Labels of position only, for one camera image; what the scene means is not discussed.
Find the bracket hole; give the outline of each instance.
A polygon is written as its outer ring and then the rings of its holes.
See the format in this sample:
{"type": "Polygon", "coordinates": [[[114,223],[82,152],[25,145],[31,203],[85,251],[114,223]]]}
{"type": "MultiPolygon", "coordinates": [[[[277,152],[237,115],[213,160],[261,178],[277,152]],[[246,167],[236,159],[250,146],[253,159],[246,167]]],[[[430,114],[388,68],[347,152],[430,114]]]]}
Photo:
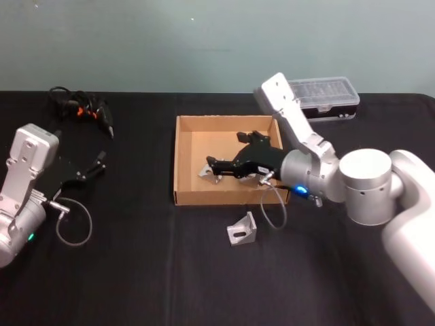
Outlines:
{"type": "Polygon", "coordinates": [[[235,238],[240,238],[241,236],[246,236],[246,232],[237,232],[234,233],[232,236],[234,236],[235,238]]]}

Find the wall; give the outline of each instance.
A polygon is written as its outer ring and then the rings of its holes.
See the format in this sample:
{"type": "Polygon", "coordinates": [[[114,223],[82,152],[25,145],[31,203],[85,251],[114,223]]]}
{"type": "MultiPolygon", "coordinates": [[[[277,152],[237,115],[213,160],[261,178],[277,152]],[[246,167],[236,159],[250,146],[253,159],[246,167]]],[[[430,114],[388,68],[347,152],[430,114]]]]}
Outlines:
{"type": "Polygon", "coordinates": [[[0,90],[251,92],[347,76],[435,96],[433,0],[1,0],[0,90]]]}

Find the blue led light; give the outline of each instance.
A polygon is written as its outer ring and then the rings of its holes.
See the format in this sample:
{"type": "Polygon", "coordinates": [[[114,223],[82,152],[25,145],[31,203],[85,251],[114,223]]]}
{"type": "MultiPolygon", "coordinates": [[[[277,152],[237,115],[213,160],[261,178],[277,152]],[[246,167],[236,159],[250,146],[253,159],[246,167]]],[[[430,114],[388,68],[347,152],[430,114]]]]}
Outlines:
{"type": "Polygon", "coordinates": [[[308,194],[308,189],[306,187],[301,186],[301,185],[296,186],[295,190],[299,194],[308,194]]]}

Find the black tablecloth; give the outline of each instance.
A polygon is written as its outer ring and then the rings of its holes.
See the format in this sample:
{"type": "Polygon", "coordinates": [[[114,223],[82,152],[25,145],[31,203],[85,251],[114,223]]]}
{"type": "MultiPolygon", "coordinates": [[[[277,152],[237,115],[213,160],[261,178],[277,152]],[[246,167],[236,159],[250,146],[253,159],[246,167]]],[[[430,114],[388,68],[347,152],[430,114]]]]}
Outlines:
{"type": "MultiPolygon", "coordinates": [[[[107,152],[107,173],[94,187],[67,194],[89,208],[94,234],[86,246],[67,248],[50,215],[0,270],[0,325],[435,325],[383,250],[382,227],[355,224],[343,205],[317,209],[292,198],[280,232],[255,206],[174,207],[176,115],[260,114],[252,95],[104,96],[115,141],[93,124],[59,124],[60,155],[86,167],[107,152]],[[226,226],[247,209],[258,222],[257,240],[231,248],[226,226]]],[[[362,147],[407,149],[435,168],[433,98],[361,100],[354,120],[313,125],[339,156],[362,147]]],[[[15,129],[48,127],[45,102],[40,92],[0,93],[0,160],[15,129]]],[[[279,218],[279,209],[271,214],[279,218]]]]}

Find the cable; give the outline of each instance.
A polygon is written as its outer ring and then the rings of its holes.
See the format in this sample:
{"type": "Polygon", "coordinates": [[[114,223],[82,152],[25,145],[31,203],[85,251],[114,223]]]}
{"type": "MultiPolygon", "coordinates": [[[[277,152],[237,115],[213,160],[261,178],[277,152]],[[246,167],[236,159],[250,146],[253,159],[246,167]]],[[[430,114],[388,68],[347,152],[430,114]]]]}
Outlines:
{"type": "Polygon", "coordinates": [[[88,209],[81,203],[78,202],[77,200],[71,199],[71,198],[67,198],[67,197],[59,197],[56,200],[66,200],[67,202],[72,202],[74,204],[79,205],[80,207],[83,208],[83,211],[87,214],[88,218],[89,218],[89,233],[88,236],[86,237],[86,239],[84,239],[81,242],[69,242],[66,241],[59,232],[59,226],[60,226],[60,222],[62,221],[62,219],[58,219],[57,223],[56,223],[56,235],[58,236],[59,240],[62,241],[63,243],[65,243],[67,246],[70,247],[80,247],[82,245],[84,245],[85,243],[87,243],[90,239],[90,236],[92,236],[92,217],[90,216],[90,213],[88,211],[88,209]]]}
{"type": "Polygon", "coordinates": [[[274,230],[282,230],[285,227],[285,225],[287,224],[287,211],[285,209],[285,204],[284,204],[283,198],[281,197],[281,195],[278,192],[278,189],[273,184],[270,184],[269,186],[270,186],[270,188],[264,190],[264,192],[263,192],[263,194],[261,196],[261,199],[260,199],[261,211],[263,212],[264,218],[266,219],[267,223],[269,223],[269,225],[272,227],[272,229],[274,229],[274,230]],[[279,199],[279,202],[281,203],[281,208],[283,209],[283,223],[282,223],[281,226],[278,226],[278,227],[275,224],[273,224],[272,221],[268,218],[268,216],[266,214],[266,211],[264,210],[264,207],[263,207],[264,196],[270,190],[275,191],[275,193],[276,193],[276,195],[277,195],[277,197],[279,199]]]}

